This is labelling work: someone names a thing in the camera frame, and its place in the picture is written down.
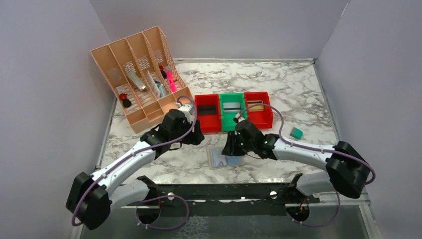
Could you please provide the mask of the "beige card holder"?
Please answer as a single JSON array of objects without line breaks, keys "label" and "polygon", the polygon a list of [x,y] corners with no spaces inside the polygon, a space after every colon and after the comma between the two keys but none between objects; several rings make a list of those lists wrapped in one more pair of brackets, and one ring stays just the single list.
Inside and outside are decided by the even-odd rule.
[{"label": "beige card holder", "polygon": [[221,169],[242,166],[245,164],[242,156],[226,156],[222,154],[223,147],[207,148],[209,169]]}]

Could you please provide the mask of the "gold credit card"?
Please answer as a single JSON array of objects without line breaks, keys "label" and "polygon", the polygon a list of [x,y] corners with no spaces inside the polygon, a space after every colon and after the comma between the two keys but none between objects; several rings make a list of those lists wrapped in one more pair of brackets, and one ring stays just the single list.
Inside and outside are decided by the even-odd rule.
[{"label": "gold credit card", "polygon": [[262,101],[247,101],[247,107],[249,107],[250,112],[262,112],[265,110],[265,106],[262,105]]}]

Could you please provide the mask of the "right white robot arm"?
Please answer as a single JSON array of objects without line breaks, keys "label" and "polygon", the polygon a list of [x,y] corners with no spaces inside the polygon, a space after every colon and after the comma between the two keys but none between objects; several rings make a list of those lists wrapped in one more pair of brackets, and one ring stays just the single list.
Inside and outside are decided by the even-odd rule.
[{"label": "right white robot arm", "polygon": [[249,152],[261,159],[289,160],[319,168],[320,172],[303,174],[293,183],[295,190],[304,196],[336,191],[358,199],[371,171],[366,160],[345,141],[336,145],[296,143],[278,134],[264,134],[244,119],[236,124],[234,131],[228,132],[221,153],[243,156]]}]

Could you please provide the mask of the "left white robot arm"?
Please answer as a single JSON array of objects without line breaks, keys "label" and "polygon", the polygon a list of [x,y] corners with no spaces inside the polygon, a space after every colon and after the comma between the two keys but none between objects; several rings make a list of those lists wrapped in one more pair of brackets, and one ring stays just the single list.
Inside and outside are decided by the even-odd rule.
[{"label": "left white robot arm", "polygon": [[204,135],[193,103],[177,103],[163,121],[144,133],[128,152],[97,172],[79,173],[73,180],[66,208],[72,213],[71,224],[98,228],[115,208],[143,200],[150,189],[147,183],[123,185],[141,167],[171,151],[172,144],[199,145]]}]

